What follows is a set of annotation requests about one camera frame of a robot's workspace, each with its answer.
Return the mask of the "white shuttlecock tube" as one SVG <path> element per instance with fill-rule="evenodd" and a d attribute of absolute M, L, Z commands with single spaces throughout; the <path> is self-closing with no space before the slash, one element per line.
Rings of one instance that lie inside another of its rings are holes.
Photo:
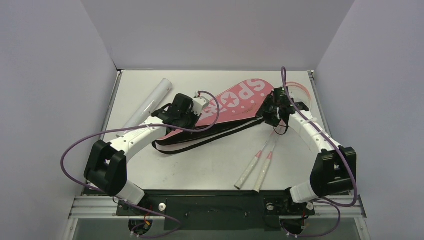
<path fill-rule="evenodd" d="M 141 103 L 137 110 L 132 114 L 129 120 L 123 125 L 123 129 L 137 127 L 145 122 L 145 120 L 158 107 L 161 101 L 172 90 L 173 84 L 166 78 L 154 88 L 148 97 Z"/>

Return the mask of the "pink racket cover bag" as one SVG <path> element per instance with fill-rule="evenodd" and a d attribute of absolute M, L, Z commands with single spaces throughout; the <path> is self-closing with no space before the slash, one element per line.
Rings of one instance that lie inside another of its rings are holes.
<path fill-rule="evenodd" d="M 202 112 L 197 129 L 211 125 L 220 110 L 218 120 L 211 129 L 196 133 L 175 130 L 154 141 L 152 147 L 162 154 L 176 155 L 260 125 L 264 120 L 256 117 L 256 112 L 273 89 L 263 79 L 244 80 L 216 96 L 219 107 L 211 100 Z"/>

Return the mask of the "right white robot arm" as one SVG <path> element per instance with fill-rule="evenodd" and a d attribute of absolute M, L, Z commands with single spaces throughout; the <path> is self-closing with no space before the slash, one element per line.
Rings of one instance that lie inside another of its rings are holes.
<path fill-rule="evenodd" d="M 316 154 L 309 179 L 290 187 L 290 196 L 282 201 L 286 213 L 294 215 L 305 202 L 354 190 L 355 150 L 333 140 L 313 118 L 309 108 L 290 98 L 284 87 L 275 88 L 266 96 L 256 116 L 273 127 L 284 122 Z"/>

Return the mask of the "pink badminton racket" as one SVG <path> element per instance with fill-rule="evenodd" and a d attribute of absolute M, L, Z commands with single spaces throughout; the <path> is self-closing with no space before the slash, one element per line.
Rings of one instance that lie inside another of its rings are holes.
<path fill-rule="evenodd" d="M 312 102 L 312 97 L 310 92 L 308 91 L 308 89 L 303 86 L 300 83 L 296 83 L 296 82 L 289 82 L 288 83 L 288 88 L 290 93 L 292 93 L 293 91 L 295 91 L 295 89 L 298 89 L 298 91 L 302 91 L 302 93 L 300 94 L 300 96 L 304 97 L 301 98 L 301 100 L 306 100 L 308 103 Z M 265 144 L 263 145 L 263 147 L 256 153 L 256 155 L 253 157 L 253 159 L 250 161 L 249 165 L 246 167 L 246 169 L 244 170 L 244 172 L 241 174 L 240 178 L 237 180 L 237 182 L 234 184 L 234 187 L 237 190 L 241 190 L 242 187 L 244 186 L 244 184 L 246 183 L 246 181 L 248 180 L 249 176 L 251 175 L 251 173 L 253 172 L 253 170 L 255 169 L 255 167 L 257 166 L 263 151 L 266 149 L 266 147 L 269 145 L 272 135 L 273 133 L 275 133 L 276 135 L 280 135 L 280 133 L 277 131 L 275 131 L 276 129 L 273 128 L 273 131 L 271 132 L 271 134 L 269 135 L 267 141 L 265 142 Z"/>
<path fill-rule="evenodd" d="M 263 186 L 264 180 L 266 178 L 266 175 L 268 173 L 268 170 L 270 168 L 271 161 L 273 159 L 273 153 L 274 153 L 277 141 L 278 141 L 278 135 L 273 133 L 272 138 L 270 139 L 270 142 L 269 142 L 270 143 L 269 153 L 267 154 L 266 159 L 263 162 L 262 168 L 259 172 L 258 178 L 255 182 L 254 187 L 253 187 L 253 190 L 257 193 L 260 192 L 260 190 Z"/>

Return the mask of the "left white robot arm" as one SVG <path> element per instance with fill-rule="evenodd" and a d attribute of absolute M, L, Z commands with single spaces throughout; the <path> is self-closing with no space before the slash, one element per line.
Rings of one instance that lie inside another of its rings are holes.
<path fill-rule="evenodd" d="M 149 210 L 149 201 L 145 192 L 128 179 L 128 162 L 152 142 L 170 134 L 172 126 L 194 129 L 209 103 L 202 96 L 189 97 L 179 93 L 172 103 L 154 111 L 140 129 L 109 142 L 97 141 L 88 158 L 85 179 L 108 196 L 129 202 L 129 208 L 136 215 L 145 214 Z"/>

